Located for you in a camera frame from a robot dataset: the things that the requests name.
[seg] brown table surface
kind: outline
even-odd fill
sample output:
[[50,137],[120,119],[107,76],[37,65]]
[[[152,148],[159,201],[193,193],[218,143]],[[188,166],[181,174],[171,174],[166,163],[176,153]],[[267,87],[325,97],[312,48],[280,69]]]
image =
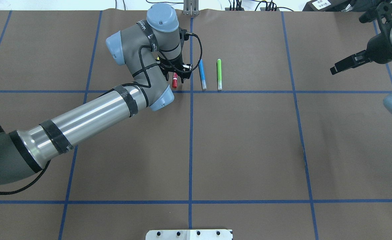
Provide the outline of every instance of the brown table surface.
[[[329,71],[366,48],[375,24],[351,12],[177,13],[202,40],[208,90],[195,71],[172,104],[118,123],[55,158],[28,190],[0,196],[0,239],[142,240],[187,228],[244,240],[392,239],[392,115],[382,104],[392,62]],[[0,11],[5,131],[131,82],[104,42],[145,15]],[[186,42],[185,62],[199,53],[195,38]]]

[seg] green marker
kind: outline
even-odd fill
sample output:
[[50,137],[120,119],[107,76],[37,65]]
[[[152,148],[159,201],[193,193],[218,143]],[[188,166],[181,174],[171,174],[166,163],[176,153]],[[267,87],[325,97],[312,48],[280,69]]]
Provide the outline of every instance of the green marker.
[[218,90],[222,90],[222,69],[221,69],[221,59],[217,60],[217,79],[218,79]]

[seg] metal bracket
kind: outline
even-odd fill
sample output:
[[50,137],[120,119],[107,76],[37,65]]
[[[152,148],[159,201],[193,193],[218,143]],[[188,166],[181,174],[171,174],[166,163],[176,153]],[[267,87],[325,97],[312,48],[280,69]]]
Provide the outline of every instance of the metal bracket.
[[199,15],[199,0],[184,0],[183,13],[189,16]]
[[229,229],[184,229],[151,230],[146,240],[233,240],[233,230]]

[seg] robotic arm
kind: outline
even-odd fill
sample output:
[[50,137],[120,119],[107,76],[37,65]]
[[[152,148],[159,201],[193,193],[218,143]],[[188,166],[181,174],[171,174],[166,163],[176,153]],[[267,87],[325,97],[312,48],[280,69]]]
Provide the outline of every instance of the robotic arm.
[[[144,108],[157,111],[170,104],[174,95],[165,81],[168,72],[177,72],[183,81],[194,70],[183,63],[181,55],[190,35],[197,37],[179,28],[175,9],[159,3],[148,10],[147,20],[107,38],[113,58],[127,65],[135,81],[28,131],[7,134],[0,126],[0,184],[40,172],[52,158]],[[152,52],[161,53],[160,64]]]
[[[392,3],[391,0],[381,2],[360,16],[361,23],[371,22],[377,19],[381,33],[372,37],[366,50],[353,54],[337,62],[330,72],[335,75],[339,72],[356,68],[368,62],[386,64],[392,61]],[[384,105],[392,114],[392,93],[384,99]]]

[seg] cable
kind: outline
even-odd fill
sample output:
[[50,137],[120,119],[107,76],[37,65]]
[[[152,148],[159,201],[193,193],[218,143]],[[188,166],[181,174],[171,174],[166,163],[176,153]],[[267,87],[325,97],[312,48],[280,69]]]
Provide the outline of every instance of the cable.
[[173,3],[173,2],[149,2],[146,0],[147,3],[172,3],[172,4],[184,4],[184,3]]
[[144,75],[146,76],[146,79],[147,79],[147,85],[129,82],[129,83],[122,84],[123,87],[126,87],[126,86],[138,86],[138,87],[142,87],[142,88],[151,88],[152,87],[152,84],[150,83],[149,74],[147,73],[146,67],[144,66],[143,56],[141,55],[141,49],[143,49],[143,48],[152,48],[152,46],[143,45],[138,49],[138,56],[140,58],[141,68],[143,69]]
[[239,2],[239,0],[236,0],[237,4],[236,4],[236,10],[237,11],[242,11],[242,1]]
[[289,8],[285,8],[285,7],[275,7],[274,9],[288,9],[288,10],[291,10],[292,12],[294,12],[294,10],[289,9]]
[[171,65],[171,66],[173,67],[173,69],[174,69],[175,71],[179,72],[179,73],[188,73],[188,72],[192,72],[192,71],[196,70],[196,68],[199,67],[200,60],[202,60],[202,42],[200,42],[199,36],[197,36],[197,34],[192,33],[192,32],[187,32],[187,34],[190,35],[190,36],[196,37],[197,40],[199,41],[199,46],[200,46],[200,57],[199,57],[199,61],[197,62],[196,66],[193,67],[192,70],[189,70],[189,71],[181,71],[181,70],[179,70],[178,68],[176,68],[176,67],[171,63],[171,61],[169,61],[169,59],[167,59],[167,57],[165,56],[165,54],[164,54],[163,52],[159,51],[159,53],[162,54],[163,58],[164,58],[166,61],[168,61],[168,64]]
[[257,9],[258,9],[258,6],[261,4],[261,3],[265,3],[265,8],[267,8],[267,1],[265,1],[265,0],[263,0],[263,1],[254,1],[254,2],[258,2],[258,5],[256,6],[256,8],[255,8],[255,10],[254,11],[256,11]]
[[221,4],[220,0],[217,0],[217,1],[220,4],[220,9],[222,10],[222,4]]
[[275,4],[273,1],[270,2],[268,7],[265,9],[266,11],[273,11],[273,9],[277,7],[277,4]]
[[45,168],[42,170],[42,172],[39,173],[39,175],[29,184],[27,184],[27,186],[20,188],[19,190],[15,190],[15,191],[11,191],[11,192],[0,192],[0,195],[11,195],[11,194],[15,194],[15,193],[19,193],[22,192],[24,190],[26,190],[27,188],[31,187],[33,184],[35,184],[41,177],[42,175],[45,173],[45,171],[47,170],[49,163],[51,162],[51,160],[49,160],[46,165]]

